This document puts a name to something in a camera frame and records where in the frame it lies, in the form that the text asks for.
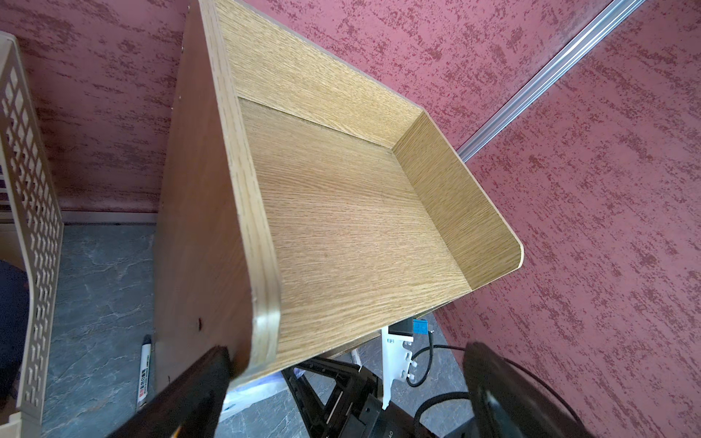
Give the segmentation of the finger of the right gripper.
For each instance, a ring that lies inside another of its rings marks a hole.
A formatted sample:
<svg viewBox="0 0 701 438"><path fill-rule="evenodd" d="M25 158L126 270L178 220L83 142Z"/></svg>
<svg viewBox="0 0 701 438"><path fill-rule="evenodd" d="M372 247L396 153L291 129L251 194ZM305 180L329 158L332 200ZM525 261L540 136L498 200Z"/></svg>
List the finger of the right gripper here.
<svg viewBox="0 0 701 438"><path fill-rule="evenodd" d="M378 377L360 365L315 358L281 372L310 437L362 436Z"/></svg>

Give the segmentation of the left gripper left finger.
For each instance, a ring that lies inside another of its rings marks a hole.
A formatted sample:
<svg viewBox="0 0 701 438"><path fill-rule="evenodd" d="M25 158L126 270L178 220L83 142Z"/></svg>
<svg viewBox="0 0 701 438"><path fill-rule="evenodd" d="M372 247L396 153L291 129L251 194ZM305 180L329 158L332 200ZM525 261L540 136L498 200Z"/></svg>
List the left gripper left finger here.
<svg viewBox="0 0 701 438"><path fill-rule="evenodd" d="M213 437L231 377L228 349L213 347L111 436Z"/></svg>

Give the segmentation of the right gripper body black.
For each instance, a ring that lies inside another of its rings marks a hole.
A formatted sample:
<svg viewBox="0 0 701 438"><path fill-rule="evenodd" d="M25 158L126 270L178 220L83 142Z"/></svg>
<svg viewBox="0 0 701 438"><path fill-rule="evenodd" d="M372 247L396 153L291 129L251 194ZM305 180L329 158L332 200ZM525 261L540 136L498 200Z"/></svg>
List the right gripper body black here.
<svg viewBox="0 0 701 438"><path fill-rule="evenodd" d="M323 437L436 437L425 426L414 428L414 417L394 403L385 409L376 386L343 388L337 383L324 405Z"/></svg>

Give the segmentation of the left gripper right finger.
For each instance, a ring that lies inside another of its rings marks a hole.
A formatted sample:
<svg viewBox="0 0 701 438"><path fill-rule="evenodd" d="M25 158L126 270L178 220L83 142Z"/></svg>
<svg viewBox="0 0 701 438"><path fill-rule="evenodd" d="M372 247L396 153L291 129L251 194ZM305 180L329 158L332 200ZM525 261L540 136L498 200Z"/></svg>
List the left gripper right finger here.
<svg viewBox="0 0 701 438"><path fill-rule="evenodd" d="M466 345L463 368L481 437L591 436L486 344Z"/></svg>

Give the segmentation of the wooden three-tier shelf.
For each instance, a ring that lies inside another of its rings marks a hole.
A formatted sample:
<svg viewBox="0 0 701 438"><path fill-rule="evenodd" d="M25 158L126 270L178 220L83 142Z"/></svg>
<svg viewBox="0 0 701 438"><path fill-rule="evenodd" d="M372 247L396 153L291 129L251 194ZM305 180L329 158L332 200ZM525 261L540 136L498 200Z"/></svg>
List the wooden three-tier shelf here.
<svg viewBox="0 0 701 438"><path fill-rule="evenodd" d="M154 246L156 387L234 385L419 316L524 249L430 115L237 1L186 18Z"/></svg>

